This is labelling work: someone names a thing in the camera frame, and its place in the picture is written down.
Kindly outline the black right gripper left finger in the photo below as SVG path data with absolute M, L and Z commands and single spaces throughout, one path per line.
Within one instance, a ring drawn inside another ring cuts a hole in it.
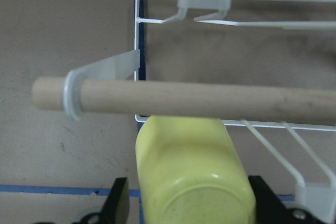
M 99 223 L 124 224 L 130 211 L 129 183 L 126 177 L 116 178 L 101 209 Z

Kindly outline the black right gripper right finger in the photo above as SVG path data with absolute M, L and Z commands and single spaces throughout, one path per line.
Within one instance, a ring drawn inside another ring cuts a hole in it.
M 290 223 L 287 208 L 262 177 L 250 175 L 248 180 L 256 198 L 258 223 Z

